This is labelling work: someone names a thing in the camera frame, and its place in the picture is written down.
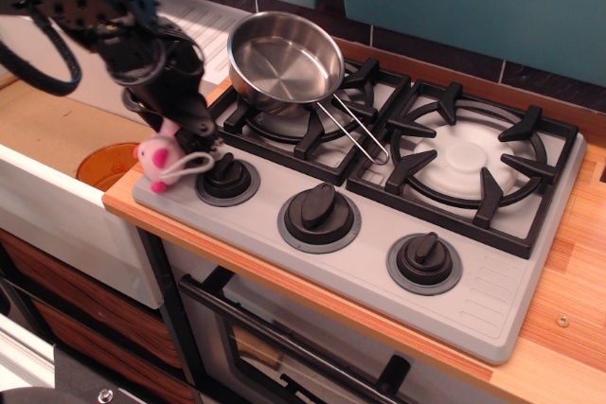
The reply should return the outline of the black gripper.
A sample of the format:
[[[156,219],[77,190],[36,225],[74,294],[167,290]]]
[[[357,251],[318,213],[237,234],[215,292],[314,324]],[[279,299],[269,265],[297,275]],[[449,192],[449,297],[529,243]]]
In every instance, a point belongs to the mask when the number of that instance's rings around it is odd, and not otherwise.
[[[223,144],[200,93],[204,65],[187,41],[156,41],[151,63],[124,86],[122,103],[158,132],[165,118],[179,126],[175,140],[185,154],[211,153]]]

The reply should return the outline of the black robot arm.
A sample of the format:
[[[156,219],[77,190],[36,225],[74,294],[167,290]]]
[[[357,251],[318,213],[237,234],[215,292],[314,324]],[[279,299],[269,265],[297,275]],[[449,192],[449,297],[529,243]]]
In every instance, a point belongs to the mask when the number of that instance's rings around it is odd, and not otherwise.
[[[78,88],[82,70],[64,41],[69,37],[100,56],[111,79],[123,88],[124,106],[155,131],[170,120],[185,152],[218,147],[216,123],[199,91],[202,49],[158,14],[156,0],[1,0],[1,13],[29,17],[70,75],[68,80],[51,77],[3,44],[2,65],[29,85],[54,96]]]

